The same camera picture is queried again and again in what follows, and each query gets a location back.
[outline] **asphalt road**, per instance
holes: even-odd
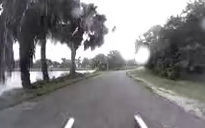
[[[0,112],[0,128],[135,128],[141,114],[150,128],[205,128],[205,121],[150,92],[124,71],[104,73]]]

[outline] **grass verge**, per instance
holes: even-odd
[[[130,71],[130,74],[134,75],[135,77],[142,78],[146,81],[149,81],[154,86],[171,90],[176,92],[182,96],[196,99],[205,103],[205,84],[192,82],[192,81],[185,81],[185,80],[169,80],[165,78],[158,77],[148,70],[135,70]]]
[[[26,100],[30,100],[38,96],[51,93],[60,88],[69,86],[71,84],[80,82],[82,80],[91,77],[98,76],[100,74],[101,72],[95,72],[95,73],[80,75],[76,77],[64,76],[64,77],[53,79],[49,82],[44,82],[44,81],[36,82],[34,84],[38,86],[37,89],[31,89],[31,90],[14,89],[12,91],[8,91],[4,93],[2,96],[0,96],[0,110],[15,106]]]

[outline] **foliage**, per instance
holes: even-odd
[[[88,58],[83,58],[81,66],[83,68],[90,68],[92,61]]]
[[[126,64],[121,53],[117,50],[110,51],[107,57],[109,62],[109,69],[121,68]]]
[[[94,50],[104,43],[104,35],[108,33],[104,23],[106,17],[98,14],[93,4],[82,4],[80,14],[65,22],[61,19],[52,37],[66,43],[71,50],[72,67],[70,73],[75,73],[76,50],[83,43],[84,49]]]
[[[99,70],[106,70],[108,66],[108,60],[106,55],[98,54],[92,59],[92,68],[98,68]]]
[[[204,19],[205,0],[196,0],[188,3],[181,15],[171,16],[164,26],[146,32],[143,42],[151,50],[147,67],[170,79],[205,72]]]

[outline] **overcast sky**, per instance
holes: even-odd
[[[125,59],[134,58],[135,39],[153,25],[163,25],[171,15],[180,14],[188,0],[82,0],[95,3],[98,11],[107,17],[106,25],[110,32],[105,37],[104,45],[94,51],[84,51],[80,47],[77,57],[92,58],[96,54],[107,54],[110,50],[119,50]],[[19,58],[19,46],[14,46],[15,59]],[[47,43],[47,58],[60,61],[71,57],[66,45]],[[36,59],[40,58],[40,48],[37,47]]]

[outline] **lake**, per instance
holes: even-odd
[[[78,73],[92,73],[95,70],[82,70],[77,71]],[[50,78],[57,78],[61,75],[66,75],[69,73],[69,71],[50,71],[49,77]],[[30,72],[30,80],[31,82],[35,82],[37,80],[42,80],[42,73],[40,71],[31,71]],[[16,88],[22,88],[21,85],[21,79],[20,79],[20,72],[13,72],[12,76],[7,78],[5,84],[0,84],[0,95],[2,95],[4,92],[16,89]]]

